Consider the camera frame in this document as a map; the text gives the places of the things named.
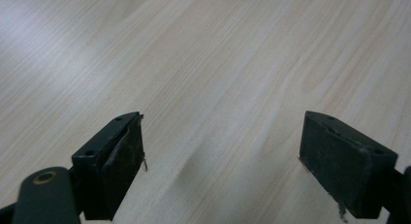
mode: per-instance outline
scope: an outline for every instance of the table surface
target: table surface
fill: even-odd
[[[298,159],[304,112],[403,172],[410,52],[411,0],[0,0],[0,205],[140,111],[148,172],[114,223],[343,223]]]

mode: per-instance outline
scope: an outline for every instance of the wood grain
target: wood grain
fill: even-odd
[[[149,171],[114,223],[343,223],[298,160],[303,114],[402,172],[410,52],[411,0],[0,0],[0,205],[140,111]]]

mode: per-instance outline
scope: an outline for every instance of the wooden table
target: wooden table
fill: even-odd
[[[0,205],[140,111],[149,170],[114,223],[343,223],[298,160],[304,112],[403,172],[410,91],[411,0],[0,0]]]

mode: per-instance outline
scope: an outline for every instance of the light wood surface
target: light wood surface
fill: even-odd
[[[343,223],[298,160],[304,112],[403,172],[410,91],[411,0],[0,0],[0,205],[140,111],[149,170],[113,223]]]

